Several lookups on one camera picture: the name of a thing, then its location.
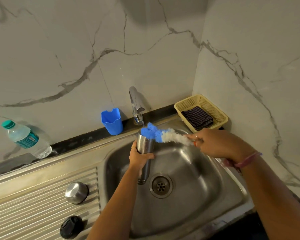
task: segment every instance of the checkered cloth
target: checkered cloth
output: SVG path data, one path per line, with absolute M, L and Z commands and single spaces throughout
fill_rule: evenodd
M 213 123 L 213 118 L 199 106 L 181 113 L 197 131 Z

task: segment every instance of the basket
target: basket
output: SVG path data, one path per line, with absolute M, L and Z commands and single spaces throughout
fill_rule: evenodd
M 215 105 L 212 104 L 208 99 L 206 99 L 202 95 L 195 95 L 188 97 L 184 100 L 181 100 L 174 104 L 174 108 L 178 112 L 178 115 L 184 121 L 184 123 L 188 126 L 188 128 L 196 133 L 197 130 L 193 128 L 193 126 L 187 121 L 187 119 L 181 114 L 182 111 L 193 109 L 194 107 L 199 106 L 205 112 L 207 112 L 213 118 L 213 124 L 208 126 L 210 129 L 219 129 L 222 125 L 227 123 L 228 116 L 226 116 L 220 109 L 218 109 Z

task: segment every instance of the black cap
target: black cap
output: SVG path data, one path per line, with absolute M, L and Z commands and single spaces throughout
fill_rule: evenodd
M 84 223 L 79 216 L 69 216 L 62 223 L 60 234 L 62 238 L 73 239 L 84 229 Z

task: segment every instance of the drain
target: drain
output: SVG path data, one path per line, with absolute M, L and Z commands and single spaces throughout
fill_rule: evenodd
M 153 196 L 163 199 L 171 194 L 173 183 L 168 175 L 157 173 L 150 179 L 149 189 Z

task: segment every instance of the plastic water bottle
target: plastic water bottle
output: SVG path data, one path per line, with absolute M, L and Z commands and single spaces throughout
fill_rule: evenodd
M 44 158 L 52 152 L 51 146 L 44 140 L 39 139 L 38 135 L 25 125 L 16 124 L 11 120 L 2 123 L 7 129 L 8 137 L 11 141 L 28 150 L 36 158 Z

